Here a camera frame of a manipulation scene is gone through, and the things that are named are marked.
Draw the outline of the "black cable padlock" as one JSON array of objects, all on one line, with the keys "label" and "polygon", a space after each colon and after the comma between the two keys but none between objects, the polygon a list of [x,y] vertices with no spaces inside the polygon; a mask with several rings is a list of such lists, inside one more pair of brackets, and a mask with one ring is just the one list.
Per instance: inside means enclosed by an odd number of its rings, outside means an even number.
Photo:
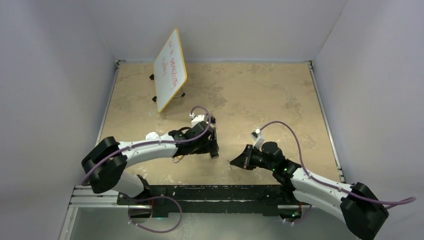
[{"label": "black cable padlock", "polygon": [[219,145],[217,140],[217,131],[215,128],[212,129],[213,134],[210,136],[210,157],[216,159],[219,157]]}]

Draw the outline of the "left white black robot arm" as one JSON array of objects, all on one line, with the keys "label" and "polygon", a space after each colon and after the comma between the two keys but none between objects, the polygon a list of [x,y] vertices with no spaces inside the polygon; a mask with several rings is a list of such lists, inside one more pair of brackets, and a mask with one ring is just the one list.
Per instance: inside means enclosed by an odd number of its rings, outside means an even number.
[{"label": "left white black robot arm", "polygon": [[149,140],[124,142],[109,136],[82,160],[86,174],[83,180],[95,194],[113,190],[142,205],[149,199],[150,186],[142,176],[126,172],[128,167],[187,155],[210,154],[217,158],[218,151],[216,129],[204,120]]}]

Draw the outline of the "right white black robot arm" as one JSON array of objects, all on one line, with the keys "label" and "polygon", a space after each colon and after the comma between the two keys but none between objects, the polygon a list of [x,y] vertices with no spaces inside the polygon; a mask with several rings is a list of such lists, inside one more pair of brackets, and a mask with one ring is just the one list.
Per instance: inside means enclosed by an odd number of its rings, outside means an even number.
[{"label": "right white black robot arm", "polygon": [[283,187],[280,196],[284,202],[311,204],[341,220],[362,240],[373,240],[389,217],[365,184],[345,184],[305,172],[300,164],[284,156],[276,142],[265,142],[261,148],[248,144],[230,164],[244,170],[271,171]]}]

